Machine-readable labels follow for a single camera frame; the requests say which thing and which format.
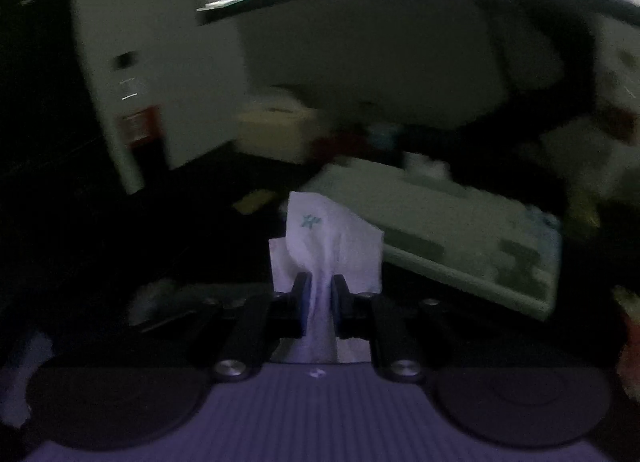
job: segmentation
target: black round pad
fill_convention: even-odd
[[[572,442],[604,418],[610,402],[599,369],[517,340],[462,350],[439,373],[436,396],[463,429],[516,448]]]
[[[167,434],[196,413],[209,387],[183,350],[134,338],[50,360],[27,387],[34,426],[58,444],[84,450],[132,447]]]

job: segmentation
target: white paper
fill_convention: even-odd
[[[383,232],[316,193],[292,192],[285,238],[270,240],[274,288],[289,292],[298,272],[312,275],[306,335],[282,342],[275,360],[293,363],[368,360],[363,340],[338,342],[331,315],[331,280],[344,276],[353,294],[380,292]]]

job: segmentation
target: metal screw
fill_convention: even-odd
[[[235,359],[225,359],[216,363],[216,372],[225,377],[239,377],[246,372],[246,365]]]
[[[391,363],[391,371],[396,376],[415,377],[422,372],[422,367],[415,361],[402,359]]]

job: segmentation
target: teal printed logo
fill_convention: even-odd
[[[309,229],[313,229],[314,224],[319,224],[320,222],[322,222],[322,219],[313,215],[302,217],[302,227],[308,227]]]

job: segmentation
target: red label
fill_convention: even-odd
[[[122,136],[130,148],[136,148],[162,137],[160,110],[150,106],[120,119]]]
[[[636,144],[637,114],[611,105],[600,113],[599,121],[600,128],[609,136],[625,144]]]

